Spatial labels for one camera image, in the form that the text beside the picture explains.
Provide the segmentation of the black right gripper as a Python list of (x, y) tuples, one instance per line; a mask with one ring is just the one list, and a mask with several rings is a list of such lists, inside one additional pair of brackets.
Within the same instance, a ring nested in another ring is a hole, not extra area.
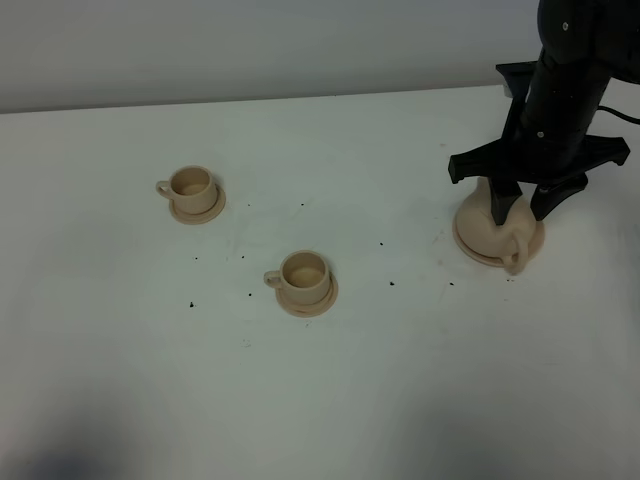
[(451, 181), (488, 177), (497, 226), (522, 196), (518, 182), (538, 184), (530, 208), (544, 220), (586, 188), (585, 172), (608, 162), (621, 166), (629, 156), (623, 138), (587, 133), (611, 79), (627, 82), (629, 64), (536, 62), (528, 94), (512, 99), (501, 137), (451, 156)]

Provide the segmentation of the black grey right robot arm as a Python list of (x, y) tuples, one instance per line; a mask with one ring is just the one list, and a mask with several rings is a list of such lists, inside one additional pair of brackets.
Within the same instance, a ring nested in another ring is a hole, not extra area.
[(538, 60), (496, 67), (512, 96), (501, 137), (449, 160), (453, 183), (488, 179), (497, 225), (521, 196), (521, 184), (535, 185), (530, 208), (541, 221), (586, 188), (588, 171), (621, 166), (630, 154), (623, 138), (594, 136), (588, 128), (611, 80), (639, 81), (638, 2), (542, 1), (537, 25)]

